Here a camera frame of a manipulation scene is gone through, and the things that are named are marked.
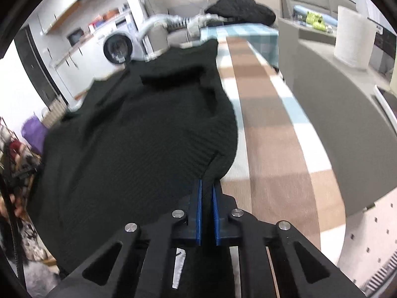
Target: smartphone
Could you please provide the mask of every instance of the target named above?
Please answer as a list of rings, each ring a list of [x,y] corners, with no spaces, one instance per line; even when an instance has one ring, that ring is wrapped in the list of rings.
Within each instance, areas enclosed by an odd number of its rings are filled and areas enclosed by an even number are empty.
[[[377,85],[374,87],[374,93],[397,134],[397,97]]]

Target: purple cloth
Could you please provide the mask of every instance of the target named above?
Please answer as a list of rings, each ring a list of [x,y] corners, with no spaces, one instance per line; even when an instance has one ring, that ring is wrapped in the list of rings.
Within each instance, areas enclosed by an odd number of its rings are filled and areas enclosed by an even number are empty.
[[[43,153],[44,139],[48,129],[40,122],[37,116],[29,118],[22,126],[21,133],[25,140],[38,154]]]

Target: black sweater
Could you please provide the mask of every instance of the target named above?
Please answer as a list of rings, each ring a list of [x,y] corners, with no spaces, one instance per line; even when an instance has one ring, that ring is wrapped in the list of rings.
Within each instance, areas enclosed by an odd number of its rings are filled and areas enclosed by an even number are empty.
[[[67,272],[125,224],[153,223],[179,208],[178,200],[199,178],[203,241],[212,243],[210,185],[226,174],[237,149],[235,115],[221,85],[217,52],[217,41],[210,40],[171,48],[147,63],[132,61],[107,81],[94,82],[82,107],[50,130],[45,169],[35,180],[28,212]],[[204,283],[218,287],[217,275],[230,280],[229,263],[216,267],[217,259],[230,255],[219,248],[199,251],[201,258],[197,250],[187,254],[180,292],[185,286],[186,294],[194,291],[197,297],[208,292],[226,297],[224,288],[201,290]],[[202,255],[211,258],[205,262]]]

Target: silver bolt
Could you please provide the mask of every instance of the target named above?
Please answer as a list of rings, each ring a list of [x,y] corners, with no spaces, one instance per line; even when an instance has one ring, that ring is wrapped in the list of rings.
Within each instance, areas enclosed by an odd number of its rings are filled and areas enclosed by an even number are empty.
[[[128,224],[124,227],[124,229],[125,229],[127,232],[135,232],[137,228],[138,228],[138,225],[136,225],[135,223],[128,223]]]
[[[236,208],[236,209],[232,210],[232,215],[234,217],[241,217],[244,215],[244,211],[240,208]]]
[[[278,227],[284,231],[289,230],[291,228],[291,224],[287,221],[281,221],[278,223]]]
[[[172,212],[172,217],[175,217],[176,219],[180,219],[185,215],[185,212],[182,211],[181,209],[176,209],[174,212]]]

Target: washing machine door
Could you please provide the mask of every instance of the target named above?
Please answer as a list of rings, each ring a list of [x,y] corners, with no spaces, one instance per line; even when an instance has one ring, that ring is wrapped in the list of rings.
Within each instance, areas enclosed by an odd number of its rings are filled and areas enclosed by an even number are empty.
[[[103,44],[105,57],[113,64],[130,61],[132,51],[132,41],[124,33],[115,33],[108,36]]]

